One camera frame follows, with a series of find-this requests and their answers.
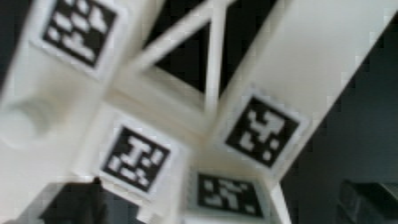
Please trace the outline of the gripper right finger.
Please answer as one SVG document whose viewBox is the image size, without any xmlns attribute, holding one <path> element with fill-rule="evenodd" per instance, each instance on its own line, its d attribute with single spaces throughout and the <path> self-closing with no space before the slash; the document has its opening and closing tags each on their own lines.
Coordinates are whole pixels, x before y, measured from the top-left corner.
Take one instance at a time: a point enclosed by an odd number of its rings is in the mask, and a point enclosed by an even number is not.
<svg viewBox="0 0 398 224">
<path fill-rule="evenodd" d="M 398 224 L 398 183 L 341 182 L 334 224 Z"/>
</svg>

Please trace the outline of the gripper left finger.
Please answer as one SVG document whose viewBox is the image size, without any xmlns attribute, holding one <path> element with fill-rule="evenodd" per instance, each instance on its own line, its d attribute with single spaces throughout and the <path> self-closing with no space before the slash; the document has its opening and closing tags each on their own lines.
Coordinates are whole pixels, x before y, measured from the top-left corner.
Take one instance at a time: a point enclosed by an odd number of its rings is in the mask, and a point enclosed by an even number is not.
<svg viewBox="0 0 398 224">
<path fill-rule="evenodd" d="M 99 179 L 49 183 L 17 217 L 17 224 L 99 224 L 103 199 Z"/>
</svg>

